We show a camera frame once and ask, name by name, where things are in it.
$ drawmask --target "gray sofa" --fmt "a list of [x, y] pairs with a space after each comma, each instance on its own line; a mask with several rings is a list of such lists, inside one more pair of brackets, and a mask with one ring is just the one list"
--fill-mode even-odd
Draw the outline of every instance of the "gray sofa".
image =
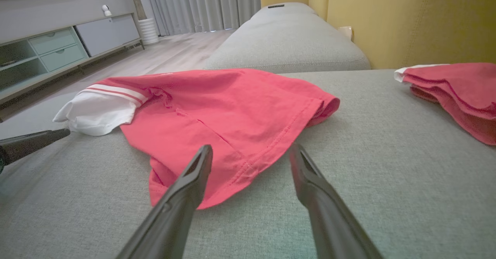
[[[412, 96], [393, 70], [283, 75], [341, 99], [335, 114], [297, 141], [385, 258], [494, 258], [496, 148]], [[0, 123], [1, 138], [63, 127], [50, 120], [71, 98]], [[148, 159], [114, 130], [73, 133], [7, 166], [2, 258], [115, 256], [150, 210]], [[223, 204], [196, 211], [184, 258], [316, 258], [294, 191], [284, 156]]]
[[365, 54], [303, 3], [264, 7], [206, 61], [205, 69], [280, 73], [367, 70]]

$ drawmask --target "white stripe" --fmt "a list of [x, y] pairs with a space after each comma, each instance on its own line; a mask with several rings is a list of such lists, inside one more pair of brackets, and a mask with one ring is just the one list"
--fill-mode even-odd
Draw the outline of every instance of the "white stripe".
[[103, 90], [110, 90], [110, 91], [126, 93], [126, 94], [129, 94], [131, 96], [134, 96], [134, 97], [140, 99], [142, 102], [146, 102], [148, 100], [148, 98], [146, 96], [142, 95], [141, 93], [139, 93], [137, 91], [133, 91], [130, 89], [125, 89], [125, 88], [120, 88], [118, 86], [107, 86], [107, 85], [95, 84], [95, 85], [88, 86], [88, 88], [103, 89]]
[[83, 92], [92, 92], [92, 93], [101, 93], [101, 94], [106, 94], [106, 95], [119, 96], [119, 97], [125, 98], [125, 99], [135, 103], [136, 107], [141, 106], [141, 103], [138, 100], [134, 99], [133, 97], [129, 97], [129, 96], [126, 96], [126, 95], [120, 94], [120, 93], [113, 93], [113, 92], [109, 92], [109, 91], [101, 91], [101, 90], [93, 90], [93, 89], [83, 89], [78, 94], [83, 93]]
[[405, 77], [404, 73], [405, 73], [406, 69], [432, 67], [432, 66], [439, 66], [439, 65], [449, 65], [449, 64], [427, 64], [427, 65], [420, 64], [420, 65], [415, 65], [415, 66], [411, 66], [411, 67], [403, 67], [403, 68], [400, 68], [394, 72], [394, 79], [397, 80], [398, 82], [402, 83], [403, 79]]

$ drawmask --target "wooden floor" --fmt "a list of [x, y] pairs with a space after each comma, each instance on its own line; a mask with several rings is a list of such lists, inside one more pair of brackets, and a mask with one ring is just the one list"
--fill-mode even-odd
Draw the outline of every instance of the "wooden floor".
[[137, 47], [109, 56], [96, 64], [83, 67], [82, 71], [69, 73], [56, 82], [17, 99], [13, 105], [0, 110], [0, 118], [5, 120], [36, 103], [81, 91], [94, 82], [109, 77], [202, 69], [206, 59], [233, 32], [234, 30], [226, 30], [165, 36], [160, 38], [158, 44], [146, 46], [145, 50]]

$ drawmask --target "curtain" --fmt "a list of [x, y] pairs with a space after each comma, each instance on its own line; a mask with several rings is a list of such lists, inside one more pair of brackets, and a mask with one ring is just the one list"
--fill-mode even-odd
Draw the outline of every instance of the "curtain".
[[236, 29], [260, 0], [149, 0], [160, 35]]

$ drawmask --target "red cloth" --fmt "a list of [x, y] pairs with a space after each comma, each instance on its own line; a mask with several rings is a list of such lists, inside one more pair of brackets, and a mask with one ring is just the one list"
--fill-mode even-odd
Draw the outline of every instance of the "red cloth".
[[473, 137], [496, 145], [496, 64], [407, 68], [403, 82], [415, 96], [440, 103]]
[[[204, 144], [212, 145], [213, 163], [199, 209], [225, 201], [276, 162], [305, 127], [339, 107], [338, 98], [313, 84], [253, 69], [117, 77], [97, 84], [105, 86], [90, 89], [125, 88], [150, 98], [121, 129], [132, 146], [151, 155], [152, 205]], [[143, 102], [140, 95], [126, 96]]]

